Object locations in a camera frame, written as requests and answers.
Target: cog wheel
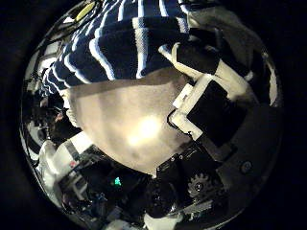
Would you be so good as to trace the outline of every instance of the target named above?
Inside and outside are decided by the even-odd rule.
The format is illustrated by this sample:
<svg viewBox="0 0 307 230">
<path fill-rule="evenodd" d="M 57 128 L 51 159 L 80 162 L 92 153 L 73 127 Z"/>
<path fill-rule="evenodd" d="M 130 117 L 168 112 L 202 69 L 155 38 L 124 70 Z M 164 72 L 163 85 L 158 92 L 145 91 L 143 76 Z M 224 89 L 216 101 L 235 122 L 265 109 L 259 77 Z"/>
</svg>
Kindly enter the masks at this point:
<svg viewBox="0 0 307 230">
<path fill-rule="evenodd" d="M 192 198 L 203 196 L 214 189 L 214 185 L 208 174 L 196 174 L 190 181 L 188 183 L 188 192 Z"/>
</svg>

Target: striped shirt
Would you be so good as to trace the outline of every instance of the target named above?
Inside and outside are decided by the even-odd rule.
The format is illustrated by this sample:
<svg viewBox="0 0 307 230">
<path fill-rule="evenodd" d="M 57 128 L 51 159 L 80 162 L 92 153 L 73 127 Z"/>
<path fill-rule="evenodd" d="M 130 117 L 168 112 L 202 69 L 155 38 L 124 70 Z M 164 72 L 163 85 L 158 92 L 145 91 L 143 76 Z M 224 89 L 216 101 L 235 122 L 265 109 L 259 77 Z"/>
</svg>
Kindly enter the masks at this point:
<svg viewBox="0 0 307 230">
<path fill-rule="evenodd" d="M 106 0 L 45 72 L 40 94 L 93 82 L 141 79 L 171 66 L 158 48 L 188 39 L 187 9 L 180 1 Z"/>
</svg>

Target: black electronic component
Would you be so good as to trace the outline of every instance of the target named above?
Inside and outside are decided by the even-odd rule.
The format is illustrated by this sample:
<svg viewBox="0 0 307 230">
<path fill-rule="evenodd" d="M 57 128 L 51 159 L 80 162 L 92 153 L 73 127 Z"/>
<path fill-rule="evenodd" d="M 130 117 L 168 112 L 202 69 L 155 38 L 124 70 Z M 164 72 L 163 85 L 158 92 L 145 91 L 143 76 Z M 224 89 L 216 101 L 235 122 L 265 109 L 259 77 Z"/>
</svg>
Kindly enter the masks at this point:
<svg viewBox="0 0 307 230">
<path fill-rule="evenodd" d="M 219 202 L 225 192 L 215 172 L 219 166 L 201 144 L 192 141 L 181 154 L 157 168 L 156 179 L 146 190 L 146 212 L 153 218 L 162 218 L 187 207 L 197 210 L 193 205 L 201 208 L 205 201 Z"/>
<path fill-rule="evenodd" d="M 56 144 L 61 144 L 82 131 L 79 127 L 71 125 L 64 112 L 62 118 L 58 121 L 56 121 L 56 117 L 54 116 L 53 120 L 49 122 L 49 126 L 51 140 Z"/>
<path fill-rule="evenodd" d="M 216 82 L 211 81 L 187 118 L 217 145 L 228 141 L 246 112 L 232 103 L 227 92 Z"/>
<path fill-rule="evenodd" d="M 154 179 L 147 187 L 146 212 L 155 219 L 163 218 L 177 205 L 177 191 L 170 183 Z"/>
<path fill-rule="evenodd" d="M 103 193 L 109 202 L 119 204 L 148 176 L 121 165 L 112 165 L 108 158 L 80 169 L 88 188 Z"/>
</svg>

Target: white plastic part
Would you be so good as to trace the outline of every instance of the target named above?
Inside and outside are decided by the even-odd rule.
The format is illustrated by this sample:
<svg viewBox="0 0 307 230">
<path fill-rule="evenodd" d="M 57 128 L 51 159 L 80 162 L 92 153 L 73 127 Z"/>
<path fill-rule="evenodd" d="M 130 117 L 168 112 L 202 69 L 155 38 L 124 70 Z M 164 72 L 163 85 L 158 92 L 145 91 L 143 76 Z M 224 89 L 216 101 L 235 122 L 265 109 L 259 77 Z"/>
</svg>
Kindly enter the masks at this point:
<svg viewBox="0 0 307 230">
<path fill-rule="evenodd" d="M 276 101 L 278 95 L 278 88 L 277 88 L 277 77 L 275 74 L 275 69 L 273 68 L 273 66 L 267 62 L 267 65 L 270 69 L 271 72 L 271 77 L 270 77 L 270 105 L 273 105 L 273 103 Z"/>
<path fill-rule="evenodd" d="M 73 125 L 73 127 L 79 127 L 77 119 L 75 117 L 75 113 L 73 112 L 72 109 L 69 108 L 66 111 L 66 116 L 68 117 L 69 122 L 71 123 L 71 125 Z"/>
<path fill-rule="evenodd" d="M 56 39 L 59 37 L 59 34 L 54 35 L 52 39 Z M 52 54 L 56 54 L 60 47 L 60 41 L 54 42 L 47 46 L 44 56 L 49 56 Z"/>
<path fill-rule="evenodd" d="M 214 81 L 227 92 L 227 97 L 231 101 L 257 103 L 257 98 L 248 82 L 221 59 L 215 73 Z"/>
<path fill-rule="evenodd" d="M 167 45 L 160 46 L 158 52 L 172 62 L 172 52 L 168 49 Z"/>
<path fill-rule="evenodd" d="M 84 132 L 80 132 L 62 143 L 58 149 L 55 149 L 52 141 L 45 141 L 39 152 L 39 169 L 45 186 L 52 189 L 55 183 L 63 179 L 78 165 L 79 162 L 74 160 L 72 153 L 82 154 L 92 144 Z M 76 152 L 71 152 L 67 148 L 69 145 Z"/>
<path fill-rule="evenodd" d="M 202 131 L 187 119 L 187 115 L 198 102 L 201 95 L 213 78 L 214 77 L 209 74 L 202 75 L 194 87 L 190 84 L 187 84 L 174 101 L 176 107 L 178 105 L 179 107 L 171 116 L 171 122 L 184 133 L 190 133 L 193 140 L 199 139 L 199 137 L 202 135 Z"/>
<path fill-rule="evenodd" d="M 180 94 L 177 96 L 175 101 L 173 102 L 173 106 L 176 108 L 180 108 L 183 104 L 185 98 L 192 92 L 193 86 L 191 84 L 186 84 Z"/>
<path fill-rule="evenodd" d="M 75 19 L 73 19 L 73 18 L 71 18 L 70 16 L 68 16 L 68 17 L 66 17 L 65 18 L 65 20 L 63 20 L 63 23 L 65 24 L 65 23 L 72 23 L 72 22 L 74 22 L 75 21 Z"/>
<path fill-rule="evenodd" d="M 135 228 L 130 226 L 128 222 L 117 219 L 112 221 L 104 230 L 140 230 L 139 228 Z"/>
<path fill-rule="evenodd" d="M 57 57 L 50 57 L 40 62 L 39 73 L 41 74 L 44 69 L 50 68 L 51 64 L 54 63 L 56 60 L 57 60 Z"/>
<path fill-rule="evenodd" d="M 244 76 L 244 79 L 245 79 L 247 82 L 249 82 L 249 81 L 251 81 L 251 80 L 253 79 L 253 77 L 254 77 L 253 72 L 252 72 L 252 71 L 249 71 L 248 74 L 247 74 L 246 76 Z"/>
<path fill-rule="evenodd" d="M 152 218 L 148 214 L 144 216 L 144 222 L 149 230 L 173 230 L 180 220 L 180 214 L 173 217 Z"/>
<path fill-rule="evenodd" d="M 67 89 L 60 90 L 59 95 L 64 100 L 64 108 L 70 108 L 70 104 L 69 104 L 69 101 L 68 101 L 69 91 Z"/>
</svg>

